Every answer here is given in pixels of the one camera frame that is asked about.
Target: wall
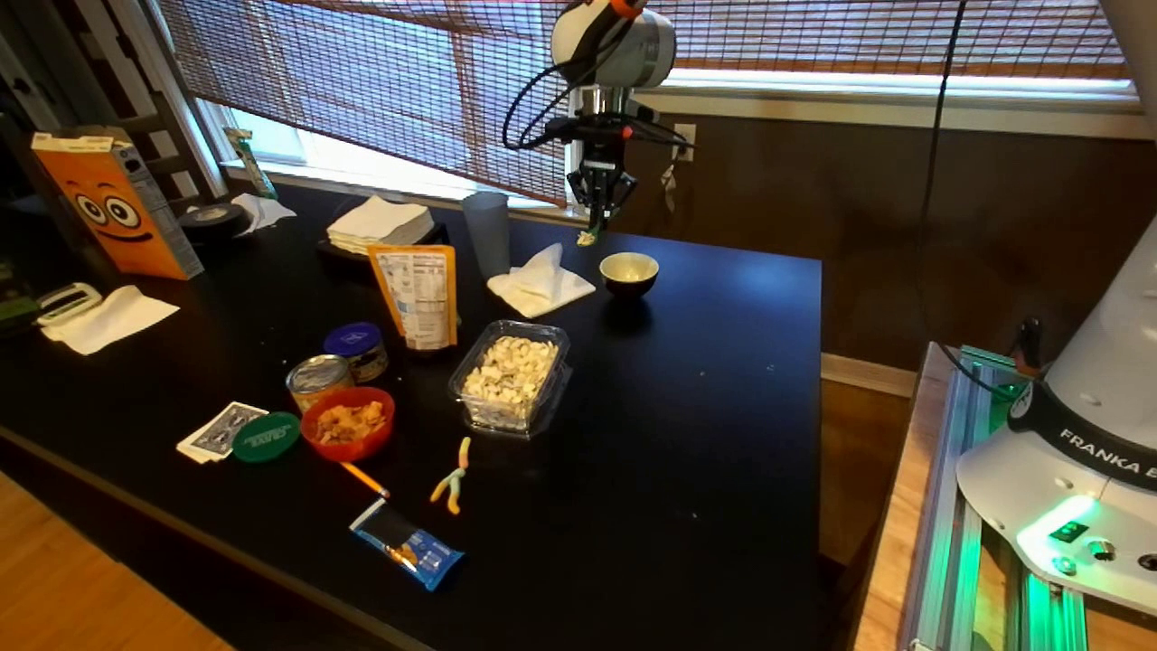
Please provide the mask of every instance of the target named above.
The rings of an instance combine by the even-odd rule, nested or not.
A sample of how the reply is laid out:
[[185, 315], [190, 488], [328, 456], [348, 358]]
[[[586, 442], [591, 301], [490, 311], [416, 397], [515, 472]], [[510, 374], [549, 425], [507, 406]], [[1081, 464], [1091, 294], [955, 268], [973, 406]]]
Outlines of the wall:
[[925, 339], [1008, 351], [1025, 315], [1054, 354], [1157, 213], [1154, 140], [941, 134], [776, 119], [698, 122], [676, 213], [664, 149], [617, 229], [824, 261], [824, 351], [918, 368]]

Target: red bowl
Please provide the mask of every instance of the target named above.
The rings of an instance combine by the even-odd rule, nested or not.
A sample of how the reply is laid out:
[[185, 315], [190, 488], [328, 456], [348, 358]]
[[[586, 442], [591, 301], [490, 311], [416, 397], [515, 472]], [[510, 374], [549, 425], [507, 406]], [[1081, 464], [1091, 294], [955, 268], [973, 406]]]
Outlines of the red bowl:
[[298, 418], [298, 439], [331, 464], [356, 464], [392, 435], [392, 395], [379, 387], [338, 387], [321, 395]]

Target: white napkin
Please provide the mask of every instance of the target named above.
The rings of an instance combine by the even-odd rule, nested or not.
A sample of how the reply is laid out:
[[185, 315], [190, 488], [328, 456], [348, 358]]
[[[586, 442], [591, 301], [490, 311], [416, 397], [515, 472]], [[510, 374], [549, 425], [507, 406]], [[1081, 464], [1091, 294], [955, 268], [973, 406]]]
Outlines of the white napkin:
[[92, 354], [114, 339], [127, 339], [139, 330], [150, 330], [155, 323], [169, 319], [174, 311], [175, 311], [175, 304], [145, 298], [137, 287], [119, 287], [96, 309], [89, 309], [69, 323], [42, 327], [42, 337], [69, 342], [74, 354]]
[[490, 275], [489, 289], [500, 294], [521, 319], [549, 315], [571, 301], [591, 294], [591, 287], [561, 268], [563, 245], [551, 242], [538, 251], [529, 264], [510, 268], [510, 275]]
[[424, 202], [388, 202], [369, 196], [349, 213], [335, 218], [326, 235], [335, 251], [366, 258], [377, 242], [410, 245], [432, 230], [432, 218]]
[[262, 200], [262, 196], [248, 196], [248, 192], [234, 196], [231, 202], [248, 213], [248, 229], [238, 230], [234, 237], [245, 237], [248, 230], [271, 229], [271, 224], [278, 224], [278, 221], [286, 221], [286, 218], [295, 218], [295, 213], [286, 211], [280, 202]]

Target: blue lid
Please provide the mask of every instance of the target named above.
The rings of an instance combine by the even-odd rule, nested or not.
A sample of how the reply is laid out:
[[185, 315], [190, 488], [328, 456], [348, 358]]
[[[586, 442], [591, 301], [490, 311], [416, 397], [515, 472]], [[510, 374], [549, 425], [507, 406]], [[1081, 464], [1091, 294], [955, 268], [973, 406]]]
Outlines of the blue lid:
[[384, 342], [384, 334], [373, 323], [348, 323], [338, 330], [328, 330], [321, 351], [355, 358], [379, 342]]

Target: green lid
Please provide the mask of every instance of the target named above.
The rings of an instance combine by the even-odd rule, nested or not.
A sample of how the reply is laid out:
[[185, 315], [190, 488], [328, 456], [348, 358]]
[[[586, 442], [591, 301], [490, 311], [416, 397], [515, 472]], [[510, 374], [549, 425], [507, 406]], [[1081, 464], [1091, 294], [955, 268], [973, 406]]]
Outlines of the green lid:
[[294, 411], [271, 411], [238, 431], [231, 442], [231, 456], [243, 464], [266, 464], [278, 460], [295, 442], [295, 417]]

